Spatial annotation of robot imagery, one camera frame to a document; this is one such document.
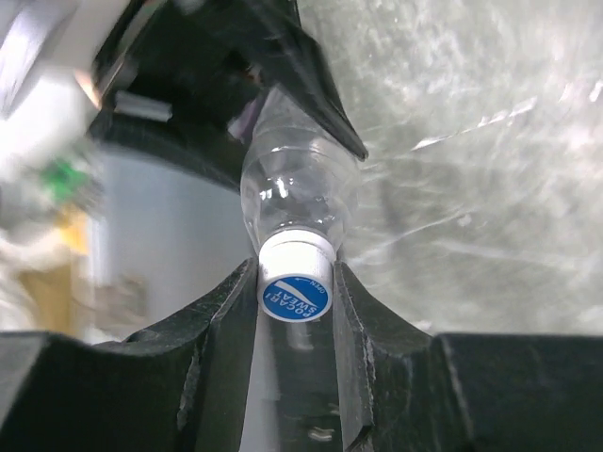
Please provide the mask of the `clear bottle white cap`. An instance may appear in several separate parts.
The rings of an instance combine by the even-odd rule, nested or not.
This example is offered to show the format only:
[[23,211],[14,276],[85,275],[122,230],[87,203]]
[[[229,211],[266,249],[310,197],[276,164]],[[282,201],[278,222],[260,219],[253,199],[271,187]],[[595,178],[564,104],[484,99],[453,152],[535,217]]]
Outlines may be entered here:
[[309,230],[338,250],[358,204],[357,159],[280,88],[253,129],[240,181],[244,223],[259,250],[285,229]]

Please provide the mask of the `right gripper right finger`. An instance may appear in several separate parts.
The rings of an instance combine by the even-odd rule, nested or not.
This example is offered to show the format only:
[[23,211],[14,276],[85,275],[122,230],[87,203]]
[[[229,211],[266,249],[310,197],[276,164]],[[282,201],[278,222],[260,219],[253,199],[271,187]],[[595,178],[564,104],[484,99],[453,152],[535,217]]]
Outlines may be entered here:
[[348,451],[598,451],[602,341],[415,328],[334,269]]

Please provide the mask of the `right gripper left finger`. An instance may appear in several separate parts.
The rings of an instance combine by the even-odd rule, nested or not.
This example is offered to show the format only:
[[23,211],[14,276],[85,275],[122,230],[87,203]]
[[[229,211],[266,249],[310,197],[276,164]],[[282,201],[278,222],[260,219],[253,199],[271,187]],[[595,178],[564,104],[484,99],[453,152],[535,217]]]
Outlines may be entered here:
[[236,451],[257,317],[257,263],[121,342],[1,337],[5,451]]

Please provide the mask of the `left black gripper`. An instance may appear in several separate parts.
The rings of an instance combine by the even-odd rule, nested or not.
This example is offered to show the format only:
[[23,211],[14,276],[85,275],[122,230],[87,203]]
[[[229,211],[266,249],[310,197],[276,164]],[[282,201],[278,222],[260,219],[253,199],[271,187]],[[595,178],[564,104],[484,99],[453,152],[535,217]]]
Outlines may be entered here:
[[[368,157],[320,45],[296,1],[246,1],[253,57],[352,156]],[[93,138],[238,191],[255,100],[257,64],[190,22],[171,1],[132,1],[94,59],[104,106]]]

